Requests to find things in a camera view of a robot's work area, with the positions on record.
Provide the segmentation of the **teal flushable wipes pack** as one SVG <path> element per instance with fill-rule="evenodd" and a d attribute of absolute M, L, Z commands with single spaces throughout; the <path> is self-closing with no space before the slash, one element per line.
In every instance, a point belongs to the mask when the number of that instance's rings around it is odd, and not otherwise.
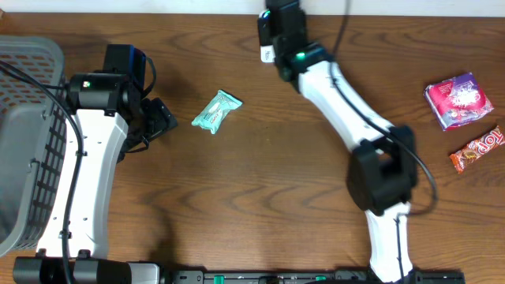
<path fill-rule="evenodd" d="M 219 89 L 210 103 L 193 119 L 191 125 L 215 135 L 226 116 L 242 104 L 240 99 Z"/>

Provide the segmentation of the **pink purple pad package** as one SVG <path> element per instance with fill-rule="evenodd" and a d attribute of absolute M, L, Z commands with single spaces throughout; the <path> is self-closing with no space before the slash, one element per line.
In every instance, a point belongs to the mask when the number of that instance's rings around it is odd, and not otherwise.
<path fill-rule="evenodd" d="M 494 110 L 472 73 L 430 84 L 424 97 L 443 131 L 478 121 Z"/>

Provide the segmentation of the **orange red snack bar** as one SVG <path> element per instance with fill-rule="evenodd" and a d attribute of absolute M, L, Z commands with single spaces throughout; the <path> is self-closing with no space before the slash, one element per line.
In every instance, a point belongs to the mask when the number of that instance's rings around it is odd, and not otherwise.
<path fill-rule="evenodd" d="M 470 141 L 463 148 L 451 154 L 449 158 L 457 172 L 462 174 L 468 165 L 502 145 L 504 145 L 504 132 L 497 125 L 480 138 Z"/>

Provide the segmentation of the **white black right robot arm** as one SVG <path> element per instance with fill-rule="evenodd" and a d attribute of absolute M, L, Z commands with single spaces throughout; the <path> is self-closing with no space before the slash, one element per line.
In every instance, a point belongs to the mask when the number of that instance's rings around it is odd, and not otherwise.
<path fill-rule="evenodd" d="M 319 109 L 350 152 L 346 187 L 367 218 L 372 273 L 383 283 L 410 281 L 413 132 L 380 117 L 345 79 L 334 56 L 309 40 L 300 2 L 267 0 L 257 23 L 260 45 L 271 48 L 263 62 L 274 63 L 281 79 Z"/>

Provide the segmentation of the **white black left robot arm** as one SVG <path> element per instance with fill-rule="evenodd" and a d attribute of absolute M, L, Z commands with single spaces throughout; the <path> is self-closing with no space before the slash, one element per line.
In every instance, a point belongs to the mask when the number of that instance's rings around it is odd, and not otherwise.
<path fill-rule="evenodd" d="M 16 283 L 168 283 L 153 262 L 109 260 L 107 219 L 116 166 L 177 126 L 159 98 L 149 99 L 153 61 L 128 44 L 107 46 L 103 67 L 78 73 L 59 104 L 65 116 L 62 172 L 36 254 L 16 258 Z"/>

